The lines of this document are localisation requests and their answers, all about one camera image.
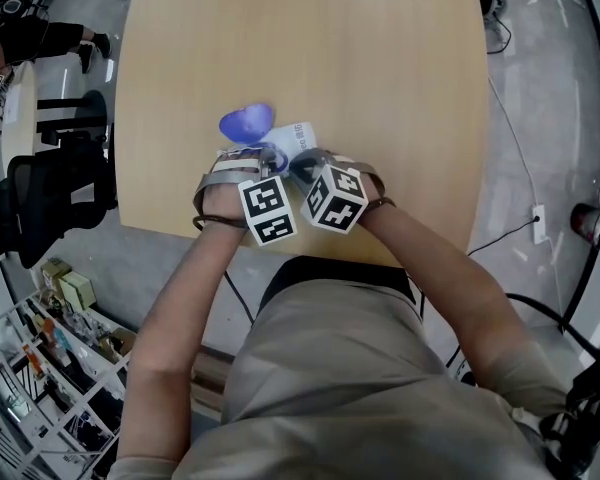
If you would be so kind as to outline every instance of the blue heart-shaped object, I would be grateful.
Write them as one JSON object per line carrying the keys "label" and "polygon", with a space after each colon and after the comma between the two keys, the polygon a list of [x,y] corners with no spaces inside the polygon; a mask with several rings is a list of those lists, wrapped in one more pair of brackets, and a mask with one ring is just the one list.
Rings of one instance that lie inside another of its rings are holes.
{"label": "blue heart-shaped object", "polygon": [[220,131],[238,144],[253,144],[273,128],[273,108],[255,103],[227,114],[220,120]]}

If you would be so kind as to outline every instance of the black office chair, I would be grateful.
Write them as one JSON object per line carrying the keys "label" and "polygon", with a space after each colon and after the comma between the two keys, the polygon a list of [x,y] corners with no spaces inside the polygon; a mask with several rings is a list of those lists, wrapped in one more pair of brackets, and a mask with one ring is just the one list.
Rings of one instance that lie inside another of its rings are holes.
{"label": "black office chair", "polygon": [[[71,194],[94,184],[94,201]],[[0,254],[18,252],[33,267],[73,228],[92,229],[115,208],[114,172],[98,142],[84,140],[35,156],[18,156],[0,182]]]}

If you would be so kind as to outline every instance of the power outlet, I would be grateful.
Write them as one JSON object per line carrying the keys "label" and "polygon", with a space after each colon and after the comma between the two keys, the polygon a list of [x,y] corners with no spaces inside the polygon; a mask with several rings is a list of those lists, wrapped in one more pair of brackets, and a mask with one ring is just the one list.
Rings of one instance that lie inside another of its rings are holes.
{"label": "power outlet", "polygon": [[544,205],[537,204],[531,208],[534,219],[539,219],[533,223],[533,243],[538,245],[547,240],[547,225],[544,215]]}

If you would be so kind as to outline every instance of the small round table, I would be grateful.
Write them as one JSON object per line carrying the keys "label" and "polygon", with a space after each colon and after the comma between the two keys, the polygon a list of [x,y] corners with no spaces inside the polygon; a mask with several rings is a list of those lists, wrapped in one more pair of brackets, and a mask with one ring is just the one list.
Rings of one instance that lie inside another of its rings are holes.
{"label": "small round table", "polygon": [[[38,111],[52,108],[76,108],[75,117],[38,121]],[[107,109],[97,91],[83,98],[38,100],[36,73],[31,62],[16,68],[7,91],[2,122],[2,166],[7,175],[9,162],[20,155],[35,153],[38,133],[54,130],[105,127]]]}

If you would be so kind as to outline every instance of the black stand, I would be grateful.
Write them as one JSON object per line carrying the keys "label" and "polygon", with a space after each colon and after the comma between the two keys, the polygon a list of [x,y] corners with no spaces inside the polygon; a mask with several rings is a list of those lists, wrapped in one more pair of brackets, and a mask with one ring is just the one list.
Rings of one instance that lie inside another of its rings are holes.
{"label": "black stand", "polygon": [[59,130],[92,129],[92,136],[104,135],[107,126],[107,105],[98,91],[89,91],[82,98],[66,100],[39,100],[38,110],[53,108],[75,108],[75,117],[71,119],[55,119],[39,121],[37,133],[49,133]]}

